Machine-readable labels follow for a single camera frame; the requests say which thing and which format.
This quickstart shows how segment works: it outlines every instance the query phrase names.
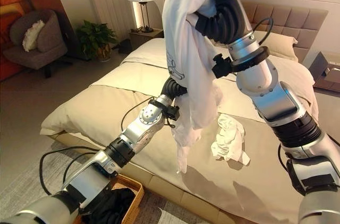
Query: nightstand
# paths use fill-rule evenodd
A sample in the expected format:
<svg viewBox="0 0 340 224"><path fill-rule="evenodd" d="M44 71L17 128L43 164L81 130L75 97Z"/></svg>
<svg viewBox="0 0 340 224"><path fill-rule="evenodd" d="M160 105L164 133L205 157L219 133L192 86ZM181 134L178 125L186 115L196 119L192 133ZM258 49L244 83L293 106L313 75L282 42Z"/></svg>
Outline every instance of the nightstand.
<svg viewBox="0 0 340 224"><path fill-rule="evenodd" d="M340 53L321 51L309 67L316 88L340 92Z"/></svg>
<svg viewBox="0 0 340 224"><path fill-rule="evenodd" d="M130 32L130 39L132 50L136 50L139 46L144 44L145 42L154 39L154 38L163 38L164 32L163 29L154 29L153 32L144 33L142 31L139 32Z"/></svg>

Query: potted plant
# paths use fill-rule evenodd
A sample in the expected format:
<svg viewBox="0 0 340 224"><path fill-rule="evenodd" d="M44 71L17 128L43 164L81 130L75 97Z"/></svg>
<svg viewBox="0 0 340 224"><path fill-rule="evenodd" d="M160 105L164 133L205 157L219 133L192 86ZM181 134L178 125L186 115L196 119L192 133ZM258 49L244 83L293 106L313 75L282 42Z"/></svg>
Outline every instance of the potted plant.
<svg viewBox="0 0 340 224"><path fill-rule="evenodd" d="M98 57L102 62L110 59L109 43L117 43L116 35L107 24L91 23L84 20L84 25L77 28L81 49L88 58Z"/></svg>

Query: bed frame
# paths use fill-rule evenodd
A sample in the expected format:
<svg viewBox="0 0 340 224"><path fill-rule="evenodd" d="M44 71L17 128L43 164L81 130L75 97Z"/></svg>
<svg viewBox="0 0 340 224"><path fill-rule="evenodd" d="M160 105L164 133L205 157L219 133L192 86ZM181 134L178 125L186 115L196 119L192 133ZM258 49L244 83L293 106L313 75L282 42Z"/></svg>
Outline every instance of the bed frame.
<svg viewBox="0 0 340 224"><path fill-rule="evenodd" d="M299 41L294 46L299 62L302 62L308 53L328 13L325 10L252 2L244 2L243 5L252 25L256 25L261 19L271 16L274 19L274 33L292 36ZM266 31L268 25L265 23L260 25L258 30ZM53 135L51 138L67 146L84 145L94 147L92 144L67 133ZM123 168L122 174L138 180L145 188L186 208L211 223L254 224L252 221L227 213L131 163Z"/></svg>

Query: armchair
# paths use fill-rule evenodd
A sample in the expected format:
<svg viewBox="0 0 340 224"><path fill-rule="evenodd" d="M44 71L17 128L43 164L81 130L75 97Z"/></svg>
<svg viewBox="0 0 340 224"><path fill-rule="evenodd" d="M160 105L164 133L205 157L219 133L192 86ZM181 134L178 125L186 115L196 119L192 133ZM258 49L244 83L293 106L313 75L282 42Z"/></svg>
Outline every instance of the armchair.
<svg viewBox="0 0 340 224"><path fill-rule="evenodd" d="M26 52L22 47L25 32L38 20L42 20L45 26L38 35L37 49ZM35 70L45 67L45 77L51 76L50 63L67 52L57 15L52 10L25 14L11 26L10 38L14 47L5 50L3 55L11 62Z"/></svg>

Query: pillow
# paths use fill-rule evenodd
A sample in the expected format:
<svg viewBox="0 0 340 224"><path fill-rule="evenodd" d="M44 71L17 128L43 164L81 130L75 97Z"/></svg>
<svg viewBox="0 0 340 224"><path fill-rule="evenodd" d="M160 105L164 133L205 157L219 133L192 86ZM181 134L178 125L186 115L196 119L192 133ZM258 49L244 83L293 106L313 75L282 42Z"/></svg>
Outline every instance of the pillow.
<svg viewBox="0 0 340 224"><path fill-rule="evenodd" d="M22 47L25 51L29 52L30 50L37 48L37 38L44 25L44 22L39 20L26 31L22 41Z"/></svg>
<svg viewBox="0 0 340 224"><path fill-rule="evenodd" d="M255 31L254 35L258 41L266 35L265 31ZM270 54L280 58L290 59L298 62L293 49L293 44L297 44L298 41L294 37L280 35L276 33L270 33L268 38L263 42L262 46L267 46L270 50Z"/></svg>

